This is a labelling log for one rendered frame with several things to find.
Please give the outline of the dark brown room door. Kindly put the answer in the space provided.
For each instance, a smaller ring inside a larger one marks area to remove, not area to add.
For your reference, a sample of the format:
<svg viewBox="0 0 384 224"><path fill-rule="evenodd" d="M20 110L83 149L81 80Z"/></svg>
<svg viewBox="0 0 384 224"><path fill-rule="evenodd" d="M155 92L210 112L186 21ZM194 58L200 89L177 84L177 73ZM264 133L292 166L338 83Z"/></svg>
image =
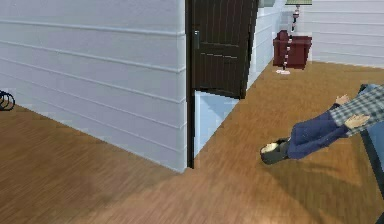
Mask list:
<svg viewBox="0 0 384 224"><path fill-rule="evenodd" d="M233 99L246 95L259 0L193 0L193 88Z"/></svg>

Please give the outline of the person in plaid shirt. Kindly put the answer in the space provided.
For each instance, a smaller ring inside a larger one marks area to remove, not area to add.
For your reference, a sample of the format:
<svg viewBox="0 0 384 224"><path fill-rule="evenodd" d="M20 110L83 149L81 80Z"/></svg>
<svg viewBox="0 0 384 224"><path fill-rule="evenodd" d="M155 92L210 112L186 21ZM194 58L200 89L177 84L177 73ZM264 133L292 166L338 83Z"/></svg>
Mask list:
<svg viewBox="0 0 384 224"><path fill-rule="evenodd" d="M384 84L366 88L353 99L347 94L338 96L324 113L296 123L289 137L262 147L261 161L272 165L288 159L299 160L383 121Z"/></svg>

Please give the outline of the floor lamp with green shade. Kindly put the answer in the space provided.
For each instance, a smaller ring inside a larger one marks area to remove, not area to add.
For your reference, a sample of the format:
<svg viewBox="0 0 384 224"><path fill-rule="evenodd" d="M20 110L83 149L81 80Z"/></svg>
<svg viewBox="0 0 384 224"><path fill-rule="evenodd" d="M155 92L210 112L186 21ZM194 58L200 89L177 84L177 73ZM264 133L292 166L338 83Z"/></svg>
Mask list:
<svg viewBox="0 0 384 224"><path fill-rule="evenodd" d="M312 5L312 0L287 0L285 5L286 6L293 6L294 5L296 7L296 9L292 13L293 21L292 21L292 25L291 25L291 30L289 32L289 39L287 41L287 47L286 47L286 53L284 55L283 65L282 65L282 68L280 70L276 71L276 73L282 74L282 75L289 75L290 71L287 70L288 59L289 59L289 52L290 52L290 49L291 49L290 47L291 47L291 43L293 41L293 35L295 33L295 28L296 28L296 25L297 25L296 24L297 23L297 19L300 16L300 7L304 6L304 5Z"/></svg>

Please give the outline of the black ringed object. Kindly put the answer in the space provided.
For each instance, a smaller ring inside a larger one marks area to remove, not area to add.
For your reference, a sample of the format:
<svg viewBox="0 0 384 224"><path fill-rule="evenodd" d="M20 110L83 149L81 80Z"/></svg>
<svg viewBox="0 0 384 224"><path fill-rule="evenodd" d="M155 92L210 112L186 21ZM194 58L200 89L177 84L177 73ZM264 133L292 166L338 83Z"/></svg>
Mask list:
<svg viewBox="0 0 384 224"><path fill-rule="evenodd" d="M15 98L12 94L0 90L0 111L11 111L15 106Z"/></svg>

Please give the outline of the blue black-framed furniture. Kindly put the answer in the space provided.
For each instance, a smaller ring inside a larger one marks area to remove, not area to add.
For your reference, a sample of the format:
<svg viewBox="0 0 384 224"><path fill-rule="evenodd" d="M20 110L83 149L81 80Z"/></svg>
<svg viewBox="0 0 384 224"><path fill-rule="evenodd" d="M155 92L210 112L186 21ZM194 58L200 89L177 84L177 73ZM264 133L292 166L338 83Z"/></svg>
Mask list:
<svg viewBox="0 0 384 224"><path fill-rule="evenodd" d="M384 200L384 121L367 128L360 135Z"/></svg>

